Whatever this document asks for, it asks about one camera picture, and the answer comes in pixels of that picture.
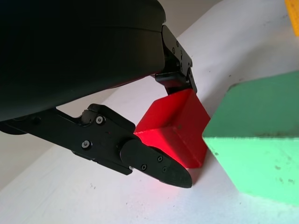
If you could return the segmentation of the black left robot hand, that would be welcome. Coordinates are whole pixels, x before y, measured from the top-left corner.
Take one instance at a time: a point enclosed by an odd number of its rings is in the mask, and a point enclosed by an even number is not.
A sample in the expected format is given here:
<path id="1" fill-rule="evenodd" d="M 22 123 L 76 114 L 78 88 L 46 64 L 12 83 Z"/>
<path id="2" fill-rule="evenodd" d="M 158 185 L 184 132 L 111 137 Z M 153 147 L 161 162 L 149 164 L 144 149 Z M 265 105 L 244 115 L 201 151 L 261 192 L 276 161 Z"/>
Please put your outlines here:
<path id="1" fill-rule="evenodd" d="M 3 0 L 0 3 L 0 129 L 31 134 L 129 175 L 137 169 L 190 188 L 189 172 L 134 134 L 107 106 L 77 117 L 57 109 L 153 76 L 168 94 L 196 90 L 192 59 L 156 0 Z"/>

